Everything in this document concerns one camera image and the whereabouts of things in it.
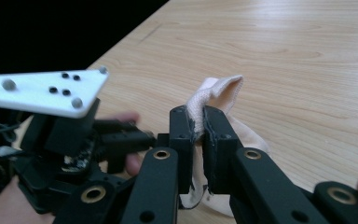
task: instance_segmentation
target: folded fabric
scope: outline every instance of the folded fabric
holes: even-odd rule
[[[267,143],[248,126],[228,114],[235,104],[238,92],[243,84],[243,76],[232,77],[207,77],[199,89],[188,99],[186,103],[187,113],[194,122],[194,133],[201,138],[204,133],[203,107],[210,105],[222,110],[230,122],[232,128],[240,138],[244,147],[254,147],[269,153]],[[188,194],[181,194],[181,203],[184,208],[193,208],[201,200],[212,209],[233,216],[229,208],[228,195],[212,195],[205,190],[207,179],[203,174],[202,147],[197,145],[193,156],[193,186]]]

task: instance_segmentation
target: wood grain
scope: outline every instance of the wood grain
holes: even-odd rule
[[[206,77],[243,74],[231,114],[300,187],[358,179],[358,1],[171,0],[91,67],[112,74],[100,117],[136,110],[166,133]],[[201,206],[179,223],[235,223]]]

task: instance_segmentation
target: white cloth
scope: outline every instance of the white cloth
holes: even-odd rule
[[[203,107],[205,105],[210,105],[222,110],[226,114],[228,121],[244,147],[254,147],[269,153],[267,143],[259,135],[228,114],[231,107],[235,104],[235,100],[242,84],[242,75],[223,78],[205,78],[199,89],[186,103],[187,113],[195,124],[194,132],[198,138],[203,135]],[[203,174],[202,164],[202,147],[197,146],[193,157],[192,180],[194,189],[190,189],[189,194],[180,195],[183,207],[193,208],[202,200],[203,203],[210,206],[212,209],[232,217],[233,215],[228,204],[228,195],[211,195],[208,190],[206,190],[204,195],[204,186],[207,184],[207,179]]]

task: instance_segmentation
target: brass ring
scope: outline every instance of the brass ring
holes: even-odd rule
[[[327,189],[327,193],[339,203],[356,204],[354,195],[345,189],[332,187]]]
[[[154,158],[158,160],[165,160],[171,156],[171,154],[166,150],[159,150],[153,154]]]
[[[258,151],[249,149],[245,151],[245,157],[251,160],[259,160],[261,159],[261,154]]]
[[[106,189],[103,186],[91,186],[81,194],[83,203],[97,203],[106,195]]]

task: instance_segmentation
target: white bracket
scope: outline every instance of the white bracket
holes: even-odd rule
[[[108,76],[104,67],[99,70],[0,75],[0,108],[82,118]]]

